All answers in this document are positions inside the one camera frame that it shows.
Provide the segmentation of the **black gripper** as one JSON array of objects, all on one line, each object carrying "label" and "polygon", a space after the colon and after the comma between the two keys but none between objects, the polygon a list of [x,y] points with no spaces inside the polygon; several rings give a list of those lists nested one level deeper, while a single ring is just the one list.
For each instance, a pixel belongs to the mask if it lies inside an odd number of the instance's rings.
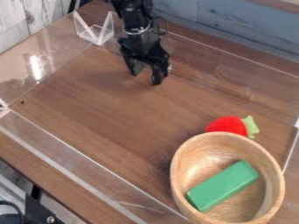
[{"label": "black gripper", "polygon": [[170,73],[170,53],[162,46],[160,36],[152,29],[118,40],[130,73],[138,76],[144,64],[152,67],[152,84],[160,85]]}]

